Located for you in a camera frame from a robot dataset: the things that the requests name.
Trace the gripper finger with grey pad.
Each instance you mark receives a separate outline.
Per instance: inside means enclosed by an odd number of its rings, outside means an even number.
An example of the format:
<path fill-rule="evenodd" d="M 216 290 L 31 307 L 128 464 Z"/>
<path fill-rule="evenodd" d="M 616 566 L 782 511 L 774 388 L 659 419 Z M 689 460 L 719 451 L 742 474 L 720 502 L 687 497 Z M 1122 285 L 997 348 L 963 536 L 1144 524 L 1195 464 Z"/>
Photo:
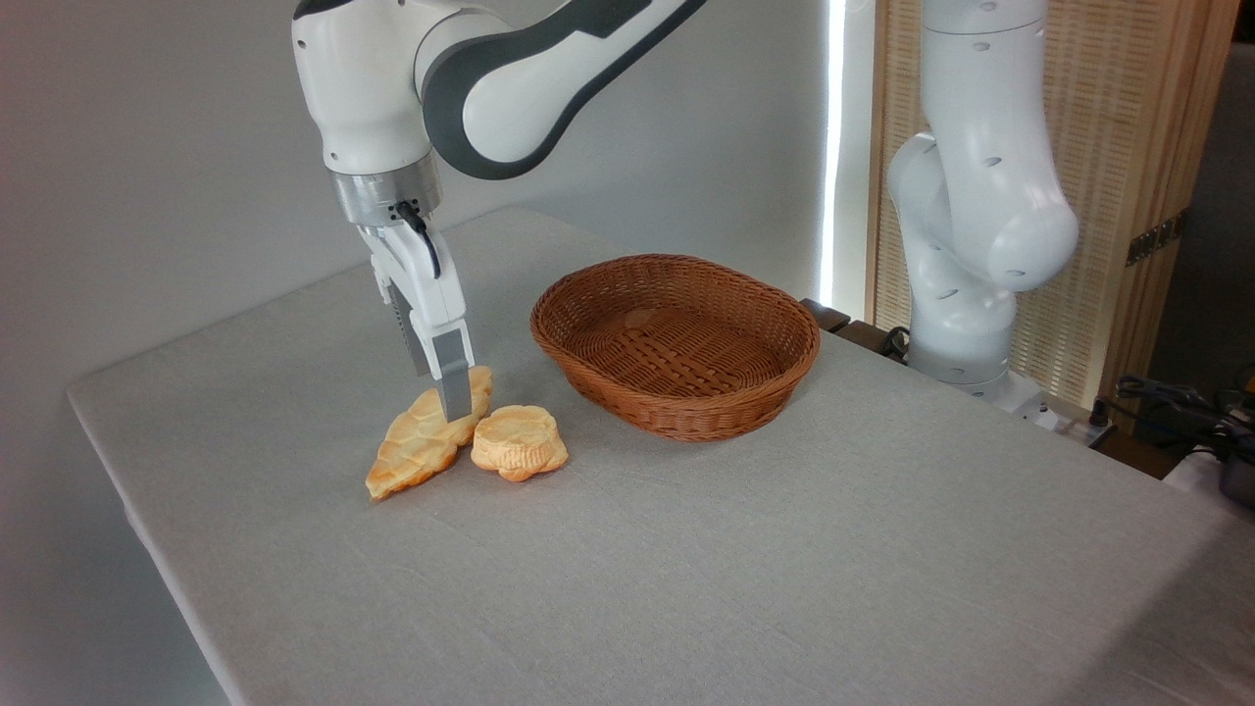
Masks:
<path fill-rule="evenodd" d="M 427 361 L 439 390 L 447 421 L 466 419 L 474 410 L 471 393 L 471 367 L 474 349 L 463 319 L 427 337 Z"/>
<path fill-rule="evenodd" d="M 420 336 L 415 332 L 412 324 L 412 305 L 393 278 L 382 268 L 380 260 L 371 260 L 371 268 L 382 298 L 384 298 L 385 303 L 390 305 L 398 326 L 402 330 L 402 339 L 414 362 L 417 375 L 420 377 L 429 375 L 430 367 L 427 365 L 425 349 L 422 349 Z"/>

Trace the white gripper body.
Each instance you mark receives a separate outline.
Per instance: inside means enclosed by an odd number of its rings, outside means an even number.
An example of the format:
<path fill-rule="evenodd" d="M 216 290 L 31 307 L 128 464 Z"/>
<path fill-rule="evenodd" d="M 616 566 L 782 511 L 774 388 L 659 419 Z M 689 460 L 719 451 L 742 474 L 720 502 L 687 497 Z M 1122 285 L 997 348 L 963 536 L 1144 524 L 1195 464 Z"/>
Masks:
<path fill-rule="evenodd" d="M 404 223 L 389 227 L 358 227 L 382 268 L 412 305 L 412 324 L 427 339 L 457 319 L 466 320 L 466 296 L 451 250 L 435 227 L 425 234 Z"/>

